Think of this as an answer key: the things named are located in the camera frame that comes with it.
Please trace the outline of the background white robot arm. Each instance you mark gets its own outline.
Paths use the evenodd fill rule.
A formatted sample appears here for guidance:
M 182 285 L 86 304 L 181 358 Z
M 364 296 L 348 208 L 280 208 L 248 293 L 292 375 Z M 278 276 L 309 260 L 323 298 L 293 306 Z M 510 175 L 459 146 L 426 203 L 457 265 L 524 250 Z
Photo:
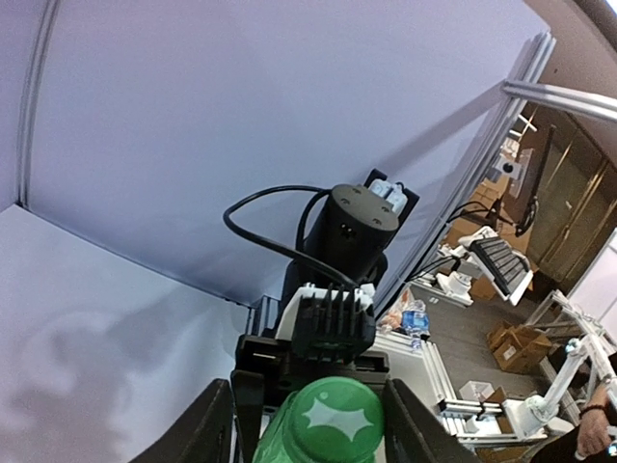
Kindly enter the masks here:
M 559 290 L 552 291 L 521 325 L 488 325 L 469 310 L 459 312 L 463 319 L 484 330 L 484 345 L 502 371 L 527 375 L 545 371 L 550 365 L 548 356 L 553 344 L 547 331 L 563 324 L 543 323 L 541 319 L 553 306 L 560 308 L 569 324 L 577 326 L 579 335 L 566 343 L 566 360 L 561 369 L 552 373 L 544 395 L 506 398 L 500 403 L 480 395 L 465 400 L 456 395 L 442 352 L 432 340 L 424 340 L 419 348 L 414 348 L 412 338 L 391 332 L 378 334 L 375 347 L 388 354 L 392 377 L 402 380 L 416 395 L 430 392 L 423 408 L 459 444 L 470 449 L 519 447 L 545 438 L 546 428 L 557 417 L 568 387 L 583 363 L 591 362 L 593 371 L 606 380 L 609 397 L 616 396 L 616 371 L 608 359 L 614 346 L 599 322 Z

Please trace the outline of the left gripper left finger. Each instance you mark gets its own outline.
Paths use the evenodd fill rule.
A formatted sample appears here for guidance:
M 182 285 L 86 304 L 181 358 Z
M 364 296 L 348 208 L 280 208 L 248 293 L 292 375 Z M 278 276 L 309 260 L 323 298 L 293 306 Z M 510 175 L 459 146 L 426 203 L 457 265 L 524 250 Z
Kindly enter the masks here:
M 230 384 L 214 379 L 172 426 L 130 463 L 229 462 L 232 419 Z

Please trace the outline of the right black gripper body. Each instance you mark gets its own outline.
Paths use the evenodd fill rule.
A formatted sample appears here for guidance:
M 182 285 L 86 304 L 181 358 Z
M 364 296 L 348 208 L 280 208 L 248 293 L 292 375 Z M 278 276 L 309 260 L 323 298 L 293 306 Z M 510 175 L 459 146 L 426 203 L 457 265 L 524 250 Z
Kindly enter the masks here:
M 278 409 L 291 393 L 312 381 L 342 376 L 358 380 L 380 394 L 388 375 L 389 358 L 384 352 L 369 350 L 350 364 L 319 363 L 294 356 L 288 341 L 240 336 L 230 381 L 243 460 L 253 460 L 262 415 Z

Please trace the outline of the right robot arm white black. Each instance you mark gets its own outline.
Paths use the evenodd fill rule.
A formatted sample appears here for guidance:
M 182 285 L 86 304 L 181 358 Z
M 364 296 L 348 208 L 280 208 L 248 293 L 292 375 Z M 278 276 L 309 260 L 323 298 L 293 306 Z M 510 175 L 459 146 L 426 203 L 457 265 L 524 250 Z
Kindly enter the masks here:
M 385 431 L 389 358 L 373 348 L 373 297 L 418 197 L 379 171 L 309 192 L 293 246 L 223 215 L 236 235 L 289 258 L 275 321 L 237 342 L 231 387 L 247 462 L 371 462 Z

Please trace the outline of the green plastic bottle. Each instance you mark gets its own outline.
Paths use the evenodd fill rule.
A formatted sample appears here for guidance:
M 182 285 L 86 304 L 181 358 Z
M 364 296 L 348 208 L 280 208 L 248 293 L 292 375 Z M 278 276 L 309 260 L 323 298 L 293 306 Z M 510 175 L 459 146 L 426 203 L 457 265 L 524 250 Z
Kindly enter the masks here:
M 374 462 L 385 433 L 381 399 L 363 383 L 331 376 L 283 402 L 254 462 Z

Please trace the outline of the person hand with wristband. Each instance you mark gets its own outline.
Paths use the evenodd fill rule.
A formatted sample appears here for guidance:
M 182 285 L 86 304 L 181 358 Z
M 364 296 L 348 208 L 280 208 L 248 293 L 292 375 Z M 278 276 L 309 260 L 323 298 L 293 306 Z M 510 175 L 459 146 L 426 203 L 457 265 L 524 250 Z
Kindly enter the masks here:
M 609 421 L 605 413 L 608 401 L 606 386 L 599 386 L 580 418 L 577 453 L 581 457 L 601 453 L 611 444 L 612 439 L 607 431 Z

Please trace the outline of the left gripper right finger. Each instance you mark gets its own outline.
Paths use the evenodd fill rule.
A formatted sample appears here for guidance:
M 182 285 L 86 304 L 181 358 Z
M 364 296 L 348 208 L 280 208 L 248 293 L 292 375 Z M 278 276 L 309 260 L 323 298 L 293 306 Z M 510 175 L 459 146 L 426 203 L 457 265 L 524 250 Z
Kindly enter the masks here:
M 400 379 L 383 389 L 385 454 L 389 463 L 473 463 L 480 459 L 449 434 Z

